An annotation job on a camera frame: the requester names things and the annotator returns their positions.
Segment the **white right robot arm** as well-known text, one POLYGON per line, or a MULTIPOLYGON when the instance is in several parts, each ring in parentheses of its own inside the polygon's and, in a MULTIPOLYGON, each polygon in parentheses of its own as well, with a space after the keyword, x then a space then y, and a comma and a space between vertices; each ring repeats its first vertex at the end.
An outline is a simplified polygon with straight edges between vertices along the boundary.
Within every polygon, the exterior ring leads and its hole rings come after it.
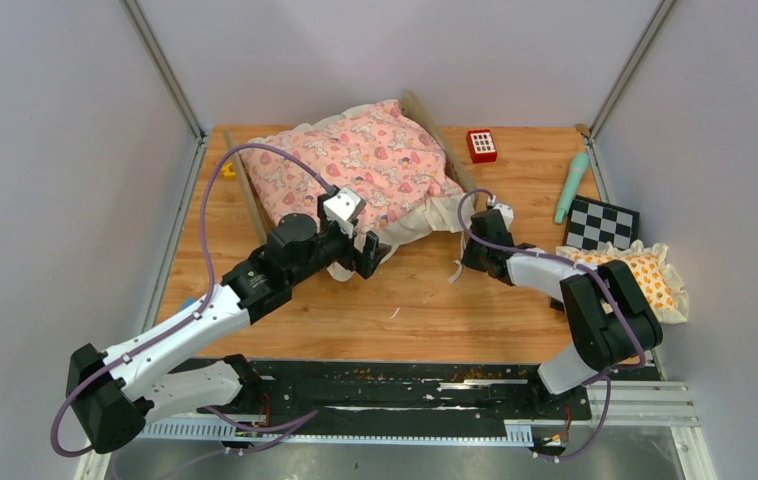
POLYGON ((477 212, 462 225, 468 235, 462 263, 502 283, 534 289, 562 305, 571 343, 537 368, 526 403, 539 417, 551 417, 566 403, 566 392, 624 368, 663 340, 661 323, 629 266, 569 260, 540 248, 518 246, 497 208, 477 212))

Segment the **orange duck print pillow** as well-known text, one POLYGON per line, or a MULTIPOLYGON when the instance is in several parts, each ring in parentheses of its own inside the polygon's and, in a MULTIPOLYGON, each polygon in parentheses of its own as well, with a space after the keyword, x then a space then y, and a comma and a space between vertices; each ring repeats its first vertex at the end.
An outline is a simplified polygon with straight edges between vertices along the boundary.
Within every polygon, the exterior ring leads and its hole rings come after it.
POLYGON ((612 243, 597 250, 559 246, 556 254, 597 265, 611 260, 625 262, 659 322, 681 324, 688 321, 689 295, 684 281, 667 262, 668 250, 664 243, 647 247, 641 240, 636 240, 626 249, 619 249, 612 243))

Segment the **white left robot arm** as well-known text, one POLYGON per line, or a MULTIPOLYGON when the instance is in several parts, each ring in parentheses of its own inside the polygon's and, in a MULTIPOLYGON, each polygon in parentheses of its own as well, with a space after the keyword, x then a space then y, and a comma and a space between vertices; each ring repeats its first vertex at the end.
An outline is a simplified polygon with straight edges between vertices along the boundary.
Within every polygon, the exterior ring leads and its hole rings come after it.
POLYGON ((73 410, 89 440, 84 450, 116 451, 148 424, 204 406, 253 411, 261 386, 233 357, 199 370, 176 367, 288 303, 295 286, 314 274, 337 264, 367 279, 390 251, 372 231, 357 247, 336 221, 289 214, 191 306, 103 351, 79 347, 69 359, 62 407, 73 410))

